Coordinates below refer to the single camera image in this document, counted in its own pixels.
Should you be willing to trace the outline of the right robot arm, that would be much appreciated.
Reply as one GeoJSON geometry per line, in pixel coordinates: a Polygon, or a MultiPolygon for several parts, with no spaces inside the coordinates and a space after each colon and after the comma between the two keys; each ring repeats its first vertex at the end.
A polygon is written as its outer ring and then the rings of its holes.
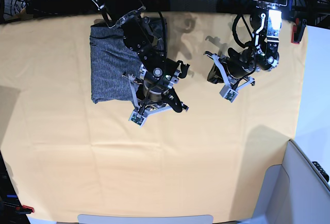
{"type": "Polygon", "coordinates": [[[139,116],[188,110],[174,85],[189,65],[168,58],[165,19],[142,16],[141,0],[91,1],[103,17],[90,33],[92,101],[131,101],[139,116]]]}

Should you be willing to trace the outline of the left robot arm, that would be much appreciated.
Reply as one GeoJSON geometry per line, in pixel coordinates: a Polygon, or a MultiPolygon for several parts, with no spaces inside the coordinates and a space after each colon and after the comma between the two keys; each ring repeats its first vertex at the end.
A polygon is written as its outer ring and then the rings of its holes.
{"type": "Polygon", "coordinates": [[[239,11],[232,24],[232,34],[237,45],[243,48],[237,52],[233,48],[227,50],[227,55],[221,55],[220,65],[224,68],[221,73],[218,66],[213,65],[207,80],[213,84],[229,81],[234,89],[242,80],[248,81],[250,76],[259,70],[270,71],[279,63],[279,33],[282,28],[282,7],[291,6],[292,0],[238,0],[239,11]],[[250,20],[245,22],[251,40],[241,42],[237,25],[244,20],[244,13],[255,3],[250,20]]]}

